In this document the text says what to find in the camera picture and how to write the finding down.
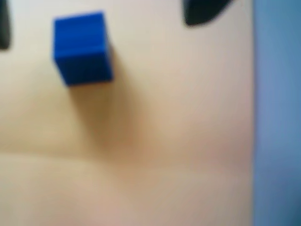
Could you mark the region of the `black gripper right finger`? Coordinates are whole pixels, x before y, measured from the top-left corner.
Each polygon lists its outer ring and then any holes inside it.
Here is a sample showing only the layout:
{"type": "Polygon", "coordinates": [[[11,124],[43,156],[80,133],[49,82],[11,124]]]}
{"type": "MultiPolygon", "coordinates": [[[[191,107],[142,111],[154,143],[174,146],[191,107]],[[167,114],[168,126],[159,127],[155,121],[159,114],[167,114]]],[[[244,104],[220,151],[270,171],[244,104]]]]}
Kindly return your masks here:
{"type": "Polygon", "coordinates": [[[183,0],[183,16],[186,25],[205,25],[216,19],[232,0],[183,0]]]}

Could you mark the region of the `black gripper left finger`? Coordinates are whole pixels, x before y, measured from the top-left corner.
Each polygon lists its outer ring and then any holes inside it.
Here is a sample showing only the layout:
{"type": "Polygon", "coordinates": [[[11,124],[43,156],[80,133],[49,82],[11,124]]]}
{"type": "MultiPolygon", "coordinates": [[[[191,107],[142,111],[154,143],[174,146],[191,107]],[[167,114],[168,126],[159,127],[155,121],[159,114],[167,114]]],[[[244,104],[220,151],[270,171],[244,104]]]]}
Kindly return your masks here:
{"type": "Polygon", "coordinates": [[[9,49],[10,41],[9,5],[7,0],[0,0],[0,49],[9,49]]]}

